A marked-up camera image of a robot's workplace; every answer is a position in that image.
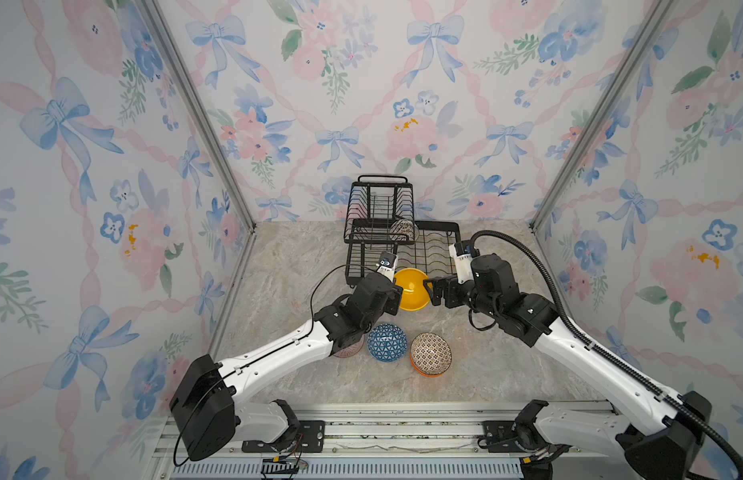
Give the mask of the yellow bowl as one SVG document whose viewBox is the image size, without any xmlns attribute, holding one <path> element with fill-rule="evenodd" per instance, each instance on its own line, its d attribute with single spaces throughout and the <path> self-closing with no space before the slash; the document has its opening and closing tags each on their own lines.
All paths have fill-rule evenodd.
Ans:
<svg viewBox="0 0 743 480">
<path fill-rule="evenodd" d="M 403 289 L 399 309 L 407 312 L 423 310 L 431 303 L 429 293 L 425 289 L 425 280 L 429 276 L 417 268 L 399 270 L 395 277 L 395 284 Z"/>
</svg>

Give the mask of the white red patterned bowl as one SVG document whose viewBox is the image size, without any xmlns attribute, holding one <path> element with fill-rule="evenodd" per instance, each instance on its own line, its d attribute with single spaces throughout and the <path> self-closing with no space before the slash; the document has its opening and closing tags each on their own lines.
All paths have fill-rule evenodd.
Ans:
<svg viewBox="0 0 743 480">
<path fill-rule="evenodd" d="M 391 241 L 401 244 L 414 244 L 419 237 L 419 227 L 409 219 L 395 220 L 389 228 Z"/>
</svg>

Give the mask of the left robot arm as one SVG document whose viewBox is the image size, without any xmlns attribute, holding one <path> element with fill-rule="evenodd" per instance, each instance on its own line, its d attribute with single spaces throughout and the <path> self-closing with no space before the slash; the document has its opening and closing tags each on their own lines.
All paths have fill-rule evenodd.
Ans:
<svg viewBox="0 0 743 480">
<path fill-rule="evenodd" d="M 178 446 L 190 461 L 204 460 L 233 441 L 292 449 L 301 422 L 285 400 L 253 397 L 282 377 L 357 344 L 385 314 L 395 315 L 403 289 L 393 269 L 370 272 L 350 294 L 313 313 L 293 332 L 249 353 L 194 360 L 170 402 Z"/>
</svg>

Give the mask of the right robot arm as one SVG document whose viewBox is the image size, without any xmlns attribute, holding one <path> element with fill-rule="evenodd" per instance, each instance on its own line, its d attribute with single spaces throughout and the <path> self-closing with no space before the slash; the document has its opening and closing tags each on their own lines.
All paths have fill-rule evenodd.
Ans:
<svg viewBox="0 0 743 480">
<path fill-rule="evenodd" d="M 711 404 L 699 394 L 679 394 L 655 384 L 619 354 L 579 331 L 551 300 L 519 289 L 509 262 L 495 254 L 455 260 L 457 272 L 427 279 L 433 305 L 465 306 L 523 344 L 555 359 L 615 407 L 591 414 L 533 400 L 513 425 L 481 446 L 513 444 L 527 464 L 549 463 L 569 448 L 621 459 L 643 479 L 689 479 L 705 443 Z"/>
</svg>

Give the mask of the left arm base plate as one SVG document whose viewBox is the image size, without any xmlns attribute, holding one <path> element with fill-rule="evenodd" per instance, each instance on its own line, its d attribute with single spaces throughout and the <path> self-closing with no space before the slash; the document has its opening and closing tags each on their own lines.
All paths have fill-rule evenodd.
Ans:
<svg viewBox="0 0 743 480">
<path fill-rule="evenodd" d="M 298 428 L 289 428 L 272 443 L 243 441 L 244 453 L 280 454 L 322 453 L 326 440 L 326 422 L 323 420 L 301 420 Z"/>
</svg>

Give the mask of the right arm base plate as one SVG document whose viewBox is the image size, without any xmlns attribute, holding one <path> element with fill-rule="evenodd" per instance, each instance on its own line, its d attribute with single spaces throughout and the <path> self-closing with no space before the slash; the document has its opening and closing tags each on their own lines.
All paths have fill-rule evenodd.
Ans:
<svg viewBox="0 0 743 480">
<path fill-rule="evenodd" d="M 569 451 L 567 445 L 547 442 L 533 424 L 497 420 L 484 421 L 481 428 L 483 434 L 477 446 L 491 453 L 523 453 L 533 458 L 546 458 Z"/>
</svg>

